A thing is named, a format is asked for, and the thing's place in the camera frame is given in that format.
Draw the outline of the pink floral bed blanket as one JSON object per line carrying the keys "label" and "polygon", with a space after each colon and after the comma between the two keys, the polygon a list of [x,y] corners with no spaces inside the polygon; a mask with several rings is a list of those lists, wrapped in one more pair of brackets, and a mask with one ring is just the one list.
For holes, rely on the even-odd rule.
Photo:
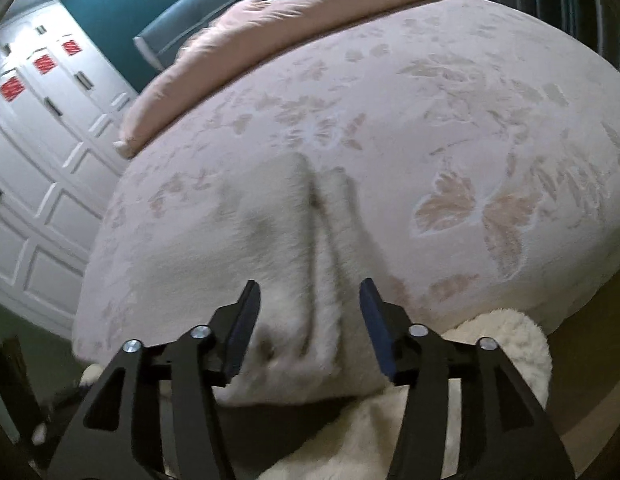
{"label": "pink floral bed blanket", "polygon": [[155,136],[102,220],[74,354],[106,364],[235,301],[219,189],[288,153],[346,171],[381,296],[437,332],[499,308],[555,330],[620,268],[620,73],[527,14],[441,0],[272,58]]}

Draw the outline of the white fluffy rug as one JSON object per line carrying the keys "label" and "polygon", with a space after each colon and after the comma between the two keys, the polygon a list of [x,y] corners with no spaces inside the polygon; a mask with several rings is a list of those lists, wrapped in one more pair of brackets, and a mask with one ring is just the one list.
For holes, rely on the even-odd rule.
{"label": "white fluffy rug", "polygon": [[[515,310],[495,310],[461,324],[442,338],[474,344],[493,338],[537,397],[548,398],[551,357],[541,328]],[[403,419],[406,386],[390,385],[383,392],[357,401],[309,442],[271,469],[276,479],[373,479],[387,474]],[[449,382],[450,425],[461,434],[461,383]]]}

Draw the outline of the beige knitted sweater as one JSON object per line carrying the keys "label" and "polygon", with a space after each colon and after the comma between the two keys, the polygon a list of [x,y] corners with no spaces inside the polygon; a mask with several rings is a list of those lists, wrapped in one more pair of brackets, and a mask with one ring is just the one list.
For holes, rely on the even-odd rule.
{"label": "beige knitted sweater", "polygon": [[244,364],[219,394],[224,404],[306,404],[386,386],[359,285],[390,280],[345,170],[279,155],[227,178],[213,220],[222,278],[261,287]]}

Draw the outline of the white panelled wardrobe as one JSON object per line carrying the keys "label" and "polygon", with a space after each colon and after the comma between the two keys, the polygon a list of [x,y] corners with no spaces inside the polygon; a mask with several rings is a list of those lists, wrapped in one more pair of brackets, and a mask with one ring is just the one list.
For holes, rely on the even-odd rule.
{"label": "white panelled wardrobe", "polygon": [[136,96],[60,1],[0,24],[0,304],[63,338]]}

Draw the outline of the pink folded duvet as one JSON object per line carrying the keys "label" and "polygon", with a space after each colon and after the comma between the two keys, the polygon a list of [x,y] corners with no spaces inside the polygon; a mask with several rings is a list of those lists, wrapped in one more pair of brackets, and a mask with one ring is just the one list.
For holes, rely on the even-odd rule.
{"label": "pink folded duvet", "polygon": [[241,0],[191,36],[126,112],[114,148],[132,158],[214,91],[274,55],[333,30],[430,0]]}

